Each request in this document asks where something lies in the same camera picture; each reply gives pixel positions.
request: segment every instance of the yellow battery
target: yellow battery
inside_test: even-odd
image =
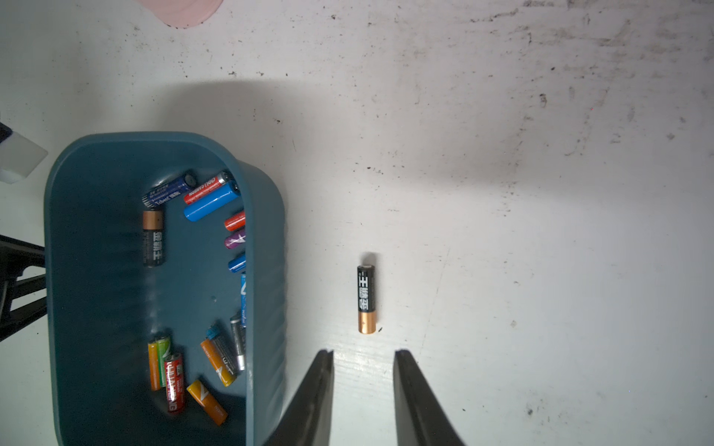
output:
[[[149,343],[149,378],[151,389],[161,389],[161,374],[159,373],[159,346],[156,343]]]
[[[228,387],[229,385],[233,384],[233,381],[236,380],[235,375],[233,373],[229,372],[228,369],[226,368],[226,365],[223,364],[223,359],[221,358],[221,355],[218,353],[218,350],[216,349],[216,346],[213,345],[210,339],[206,339],[201,343],[201,348],[203,348],[203,352],[208,356],[208,360],[211,361],[211,365],[213,366],[213,369],[218,373],[218,377],[221,379],[221,382],[223,385]]]
[[[203,410],[206,411],[208,416],[211,417],[213,422],[215,422],[218,426],[222,425],[223,422],[226,421],[228,413],[221,407],[218,401],[216,401],[216,398],[208,392],[201,381],[195,380],[193,384],[186,388],[186,390],[188,390],[188,393],[190,393],[196,402],[203,407]]]

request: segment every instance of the black stand leg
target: black stand leg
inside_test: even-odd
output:
[[[394,411],[399,446],[463,446],[409,350],[394,353]]]
[[[320,350],[263,446],[327,446],[332,421],[332,352]]]
[[[44,268],[44,248],[0,235],[0,341],[47,314],[47,298],[11,310],[12,301],[45,288],[45,275],[17,280],[28,266]]]

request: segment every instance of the dark blue battery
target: dark blue battery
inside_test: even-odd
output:
[[[246,274],[241,273],[241,326],[246,327]]]
[[[178,197],[182,193],[192,191],[196,187],[196,179],[190,173],[185,173],[168,183],[157,186],[141,197],[141,201],[149,208],[158,208],[166,201]]]
[[[240,254],[238,257],[228,262],[228,269],[231,270],[232,273],[240,273],[242,270],[246,269],[246,255]]]
[[[183,214],[190,221],[199,221],[239,196],[241,196],[241,193],[238,191],[238,185],[235,181],[229,181],[195,203],[186,206]]]

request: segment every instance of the aa battery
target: aa battery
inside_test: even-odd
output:
[[[236,344],[236,359],[238,360],[238,370],[246,369],[246,349],[244,347],[243,327],[241,327],[241,315],[231,318],[231,332],[233,333],[233,343]]]
[[[243,228],[238,232],[232,233],[223,241],[228,249],[234,249],[246,242],[246,229]]]
[[[185,201],[186,204],[191,204],[199,198],[207,196],[214,190],[220,188],[222,185],[228,183],[230,180],[231,176],[227,172],[220,172],[218,175],[184,195],[183,201]]]
[[[164,212],[144,211],[144,265],[150,268],[164,262]]]
[[[241,274],[241,326],[246,327],[246,274]]]
[[[203,386],[203,383],[199,380],[195,380],[193,384],[189,385],[186,390],[191,396],[196,400],[196,402],[206,411],[209,417],[218,426],[222,425],[228,413],[223,407],[216,401],[216,398],[211,395],[211,393]]]
[[[190,221],[199,221],[209,213],[241,196],[235,181],[229,181],[195,203],[186,206],[183,214]]]
[[[208,361],[213,366],[213,369],[216,371],[216,374],[221,379],[223,385],[228,387],[233,384],[233,381],[236,380],[236,376],[232,375],[223,364],[223,359],[221,359],[221,355],[218,353],[218,350],[213,342],[210,339],[205,339],[201,343],[201,348],[206,354]]]
[[[149,193],[141,198],[141,201],[144,202],[144,205],[147,208],[153,209],[161,206],[172,198],[178,197],[184,192],[189,192],[195,187],[196,179],[192,175],[185,173],[168,183],[161,184],[160,186],[151,189]]]
[[[246,269],[245,254],[240,254],[238,257],[228,262],[228,270],[232,273],[240,273],[244,269]]]
[[[213,345],[216,347],[216,350],[221,356],[221,360],[228,371],[232,375],[237,375],[238,369],[236,369],[236,365],[233,363],[233,355],[228,348],[226,337],[223,336],[223,333],[221,333],[221,329],[218,328],[216,324],[211,325],[211,327],[206,330],[206,337],[213,342]]]
[[[160,382],[162,387],[166,387],[166,368],[164,363],[171,356],[171,338],[165,336],[156,340],[157,353],[159,354],[159,372],[161,373]]]
[[[159,346],[149,343],[149,381],[151,389],[161,389],[161,372],[159,372]]]
[[[186,392],[183,383],[183,357],[176,353],[166,359],[166,401],[169,413],[179,413],[186,405]]]
[[[244,227],[246,225],[246,212],[241,211],[226,219],[226,221],[223,222],[223,225],[231,232]]]
[[[374,333],[377,317],[374,305],[374,266],[361,265],[357,267],[357,310],[358,329],[360,333]]]

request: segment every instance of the teal plastic bin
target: teal plastic bin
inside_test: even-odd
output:
[[[157,181],[192,171],[199,182],[235,177],[242,199],[198,222],[181,198],[166,204],[166,262],[145,268],[141,196]],[[200,347],[206,329],[240,309],[240,274],[227,263],[223,221],[246,211],[247,369],[224,387]],[[60,445],[261,445],[284,394],[283,201],[271,179],[193,133],[112,133],[72,143],[45,191],[47,313],[52,397]],[[166,413],[152,392],[146,344],[171,333],[186,385],[200,378],[228,412],[216,426],[186,393]]]

